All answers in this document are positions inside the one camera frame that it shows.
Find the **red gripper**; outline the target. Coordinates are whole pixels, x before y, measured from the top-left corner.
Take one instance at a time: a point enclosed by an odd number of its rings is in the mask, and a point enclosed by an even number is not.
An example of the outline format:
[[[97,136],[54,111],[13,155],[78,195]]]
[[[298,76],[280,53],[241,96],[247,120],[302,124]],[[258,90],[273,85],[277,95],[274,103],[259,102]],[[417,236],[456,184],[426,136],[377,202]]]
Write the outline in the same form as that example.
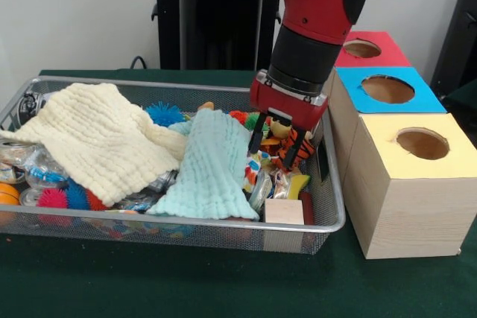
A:
[[[266,114],[289,121],[292,128],[283,147],[285,156],[282,165],[290,171],[306,139],[305,130],[313,130],[325,113],[327,105],[328,97],[323,93],[310,96],[291,92],[273,83],[265,70],[258,71],[250,86],[250,106],[260,113],[250,137],[248,152],[255,154],[261,146]]]

